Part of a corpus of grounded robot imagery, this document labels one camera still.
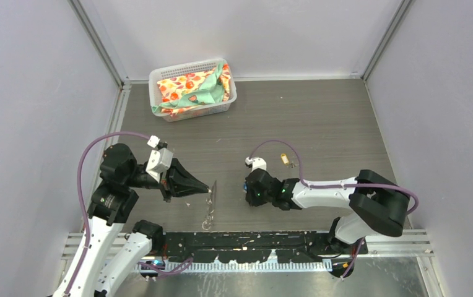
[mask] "mint green cloth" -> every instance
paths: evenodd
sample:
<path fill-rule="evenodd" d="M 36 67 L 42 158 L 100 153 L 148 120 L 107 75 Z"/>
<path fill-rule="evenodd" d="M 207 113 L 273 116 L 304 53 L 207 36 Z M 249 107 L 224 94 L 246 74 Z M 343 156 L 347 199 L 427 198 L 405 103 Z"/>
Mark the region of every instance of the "mint green cloth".
<path fill-rule="evenodd" d="M 162 108 L 184 108 L 222 102 L 225 92 L 222 82 L 219 79 L 222 74 L 222 67 L 222 63 L 218 64 L 215 71 L 206 77 L 206 80 L 197 90 L 189 94 L 184 94 L 179 100 L 162 102 L 158 106 L 153 106 L 153 112 L 160 113 L 162 112 Z"/>

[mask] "metal frame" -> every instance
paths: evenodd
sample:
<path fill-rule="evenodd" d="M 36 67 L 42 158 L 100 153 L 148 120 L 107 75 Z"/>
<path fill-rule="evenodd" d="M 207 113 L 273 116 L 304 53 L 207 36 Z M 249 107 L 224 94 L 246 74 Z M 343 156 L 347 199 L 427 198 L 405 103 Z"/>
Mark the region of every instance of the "metal frame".
<path fill-rule="evenodd" d="M 107 259 L 112 259 L 125 244 L 126 233 L 120 233 L 113 242 Z M 62 254 L 62 260 L 74 257 L 78 245 L 82 240 L 82 233 L 70 233 Z M 432 246 L 425 230 L 404 230 L 401 237 L 393 238 L 384 235 L 371 235 L 366 237 L 368 254 L 359 257 L 433 257 Z"/>
<path fill-rule="evenodd" d="M 350 75 L 317 75 L 317 76 L 267 76 L 267 77 L 235 77 L 235 82 L 268 82 L 277 80 L 335 80 L 335 79 L 360 79 L 358 74 Z M 130 80 L 133 85 L 144 85 L 148 80 Z"/>
<path fill-rule="evenodd" d="M 123 79 L 120 77 L 118 70 L 116 69 L 113 61 L 111 60 L 109 54 L 107 53 L 107 50 L 105 49 L 105 46 L 103 45 L 98 33 L 96 32 L 95 27 L 91 23 L 89 16 L 86 13 L 82 3 L 80 2 L 80 0 L 67 0 L 67 1 L 71 5 L 78 19 L 80 20 L 80 23 L 82 24 L 83 29 L 87 32 L 87 35 L 89 36 L 90 41 L 94 45 L 95 49 L 98 51 L 98 55 L 100 56 L 102 61 L 105 63 L 107 70 L 109 70 L 109 73 L 113 77 L 116 84 L 119 87 L 121 87 L 123 85 Z"/>
<path fill-rule="evenodd" d="M 399 25 L 401 24 L 402 20 L 406 16 L 406 13 L 408 12 L 410 6 L 414 1 L 415 0 L 401 1 L 399 8 L 395 12 L 393 18 L 391 19 L 391 22 L 389 23 L 389 27 L 386 30 L 386 33 L 384 33 L 384 36 L 379 42 L 377 49 L 373 53 L 373 56 L 371 57 L 370 62 L 368 63 L 368 67 L 366 67 L 364 74 L 361 76 L 362 80 L 364 80 L 365 82 L 370 78 L 370 75 L 373 72 L 377 63 L 379 62 L 382 54 L 384 53 L 384 50 L 386 49 L 388 43 L 391 41 L 397 28 L 399 28 Z"/>
<path fill-rule="evenodd" d="M 426 291 L 430 297 L 442 297 L 444 292 L 441 288 L 441 284 L 437 277 L 437 273 L 433 268 L 431 258 L 417 257 L 417 263 L 419 265 L 420 274 L 424 280 L 424 285 L 426 286 Z"/>
<path fill-rule="evenodd" d="M 127 109 L 127 102 L 129 100 L 129 95 L 131 94 L 131 84 L 127 83 L 124 84 L 122 89 L 119 92 L 118 99 L 116 101 L 115 107 L 111 114 L 111 121 L 109 122 L 109 127 L 106 133 L 118 132 L 121 130 L 121 126 L 123 123 L 123 117 L 125 116 L 125 110 Z M 103 141 L 103 145 L 101 146 L 101 151 L 104 151 L 106 147 L 109 147 L 118 142 L 119 136 L 114 136 L 107 138 Z M 94 184 L 92 189 L 96 189 L 102 179 L 100 178 L 100 170 L 99 168 L 94 173 Z M 85 198 L 85 204 L 88 205 L 90 202 L 90 196 Z"/>

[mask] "white wall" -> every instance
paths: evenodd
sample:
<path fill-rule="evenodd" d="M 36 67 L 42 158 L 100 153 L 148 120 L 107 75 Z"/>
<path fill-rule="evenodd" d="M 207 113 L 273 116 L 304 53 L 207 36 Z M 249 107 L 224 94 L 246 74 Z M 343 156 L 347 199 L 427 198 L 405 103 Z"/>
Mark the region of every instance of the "white wall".
<path fill-rule="evenodd" d="M 416 1 L 368 86 L 449 296 L 473 296 L 473 1 Z"/>
<path fill-rule="evenodd" d="M 235 77 L 360 75 L 400 1 L 85 0 L 84 6 L 106 46 L 111 41 L 117 68 L 146 80 L 153 69 L 213 57 L 225 58 Z"/>
<path fill-rule="evenodd" d="M 0 1 L 0 296 L 52 294 L 117 96 L 67 1 Z"/>

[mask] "yellow key tag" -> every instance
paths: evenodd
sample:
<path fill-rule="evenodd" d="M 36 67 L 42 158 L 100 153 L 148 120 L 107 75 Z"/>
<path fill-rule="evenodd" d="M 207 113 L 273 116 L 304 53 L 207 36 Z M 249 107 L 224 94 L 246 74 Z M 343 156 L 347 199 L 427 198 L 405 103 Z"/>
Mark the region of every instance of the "yellow key tag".
<path fill-rule="evenodd" d="M 289 165 L 289 159 L 287 158 L 285 153 L 280 155 L 280 159 L 282 159 L 282 163 L 284 163 L 284 165 Z"/>

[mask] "white plastic basket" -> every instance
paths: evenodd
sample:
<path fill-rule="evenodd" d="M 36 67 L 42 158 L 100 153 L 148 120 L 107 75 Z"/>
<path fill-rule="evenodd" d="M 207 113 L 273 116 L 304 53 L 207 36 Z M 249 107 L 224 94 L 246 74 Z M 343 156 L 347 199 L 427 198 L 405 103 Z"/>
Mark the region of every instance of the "white plastic basket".
<path fill-rule="evenodd" d="M 192 72 L 206 71 L 213 69 L 219 63 L 226 64 L 224 59 L 211 59 L 199 62 L 186 63 L 176 66 L 160 68 L 151 71 L 149 74 L 149 101 L 151 107 L 158 106 L 162 103 L 162 93 L 158 89 L 157 82 L 162 79 L 170 79 L 172 77 L 186 75 Z M 154 113 L 156 116 L 162 117 L 168 122 L 175 122 L 181 119 L 196 118 L 198 116 L 205 116 L 207 114 L 221 113 L 227 111 L 231 103 L 237 99 L 237 88 L 235 87 L 235 80 L 231 77 L 229 83 L 229 99 L 220 103 L 209 104 L 206 106 L 199 106 L 183 113 L 170 115 L 168 113 Z"/>

